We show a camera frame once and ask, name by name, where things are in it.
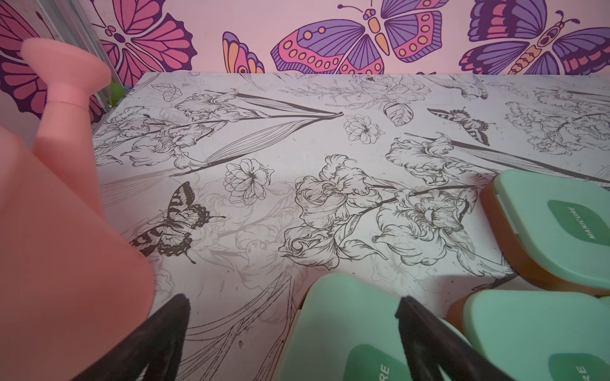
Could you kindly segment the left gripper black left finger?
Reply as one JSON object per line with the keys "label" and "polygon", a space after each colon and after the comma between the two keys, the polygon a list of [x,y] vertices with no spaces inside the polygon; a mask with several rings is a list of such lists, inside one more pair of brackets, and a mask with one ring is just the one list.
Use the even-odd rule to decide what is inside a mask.
{"label": "left gripper black left finger", "polygon": [[171,298],[75,380],[174,380],[178,374],[191,305]]}

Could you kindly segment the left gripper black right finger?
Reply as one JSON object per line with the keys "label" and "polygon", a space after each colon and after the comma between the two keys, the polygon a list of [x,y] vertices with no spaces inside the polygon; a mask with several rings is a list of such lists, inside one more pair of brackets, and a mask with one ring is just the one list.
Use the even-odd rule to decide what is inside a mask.
{"label": "left gripper black right finger", "polygon": [[415,298],[401,298],[395,317],[412,379],[511,379]]}

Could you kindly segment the green nail clipper case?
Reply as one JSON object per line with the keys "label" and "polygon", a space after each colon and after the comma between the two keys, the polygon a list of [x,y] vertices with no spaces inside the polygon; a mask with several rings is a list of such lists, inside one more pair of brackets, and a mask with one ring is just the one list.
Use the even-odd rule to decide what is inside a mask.
{"label": "green nail clipper case", "polygon": [[410,380],[399,303],[355,276],[318,279],[297,311],[273,379]]}

